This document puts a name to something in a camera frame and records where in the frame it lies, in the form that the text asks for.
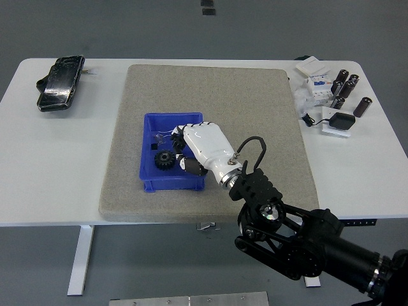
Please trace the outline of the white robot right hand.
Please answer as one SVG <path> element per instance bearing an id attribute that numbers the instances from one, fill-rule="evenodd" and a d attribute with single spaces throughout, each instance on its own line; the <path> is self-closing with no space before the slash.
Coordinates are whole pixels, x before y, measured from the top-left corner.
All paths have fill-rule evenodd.
<path id="1" fill-rule="evenodd" d="M 220 127 L 213 122 L 176 126 L 171 133 L 173 151 L 185 172 L 203 176 L 211 171 L 216 182 L 229 189 L 242 165 Z"/>

